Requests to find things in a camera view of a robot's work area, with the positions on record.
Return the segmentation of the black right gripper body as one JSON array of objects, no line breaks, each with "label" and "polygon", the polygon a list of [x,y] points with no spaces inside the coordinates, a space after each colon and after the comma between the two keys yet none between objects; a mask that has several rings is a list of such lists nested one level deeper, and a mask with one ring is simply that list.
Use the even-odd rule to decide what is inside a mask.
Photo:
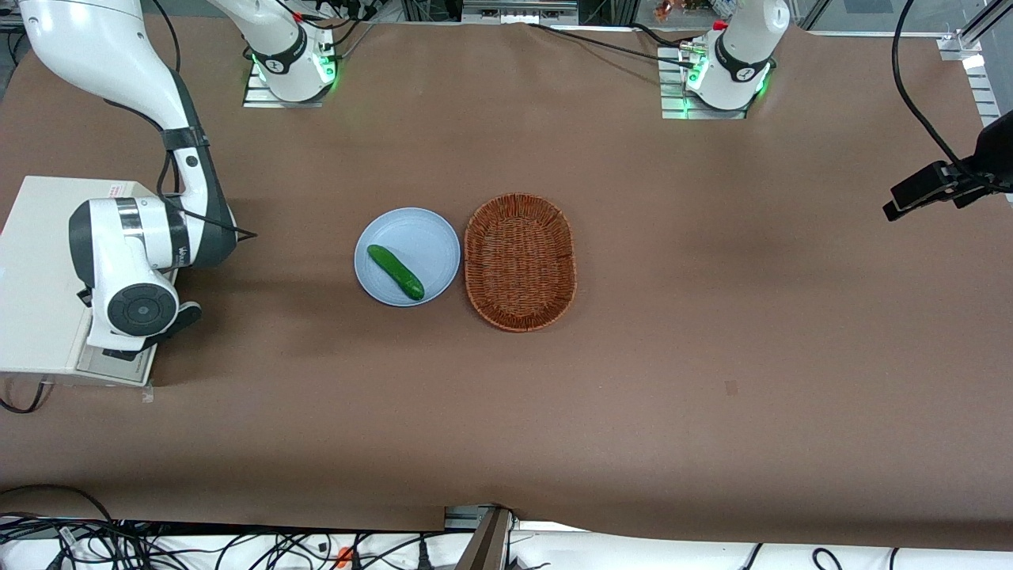
[{"label": "black right gripper body", "polygon": [[159,333],[159,335],[153,336],[153,343],[158,344],[173,338],[177,335],[196,324],[200,321],[203,316],[203,307],[197,302],[184,302],[180,306],[180,310],[177,311],[175,321],[166,329],[166,331]]}]

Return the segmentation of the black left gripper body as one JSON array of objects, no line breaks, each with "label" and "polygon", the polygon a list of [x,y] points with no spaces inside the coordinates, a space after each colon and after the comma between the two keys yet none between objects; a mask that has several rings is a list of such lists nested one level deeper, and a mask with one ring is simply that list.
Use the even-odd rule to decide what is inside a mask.
[{"label": "black left gripper body", "polygon": [[988,196],[1012,192],[1012,112],[1006,112],[981,130],[975,152],[962,159],[962,196]]}]

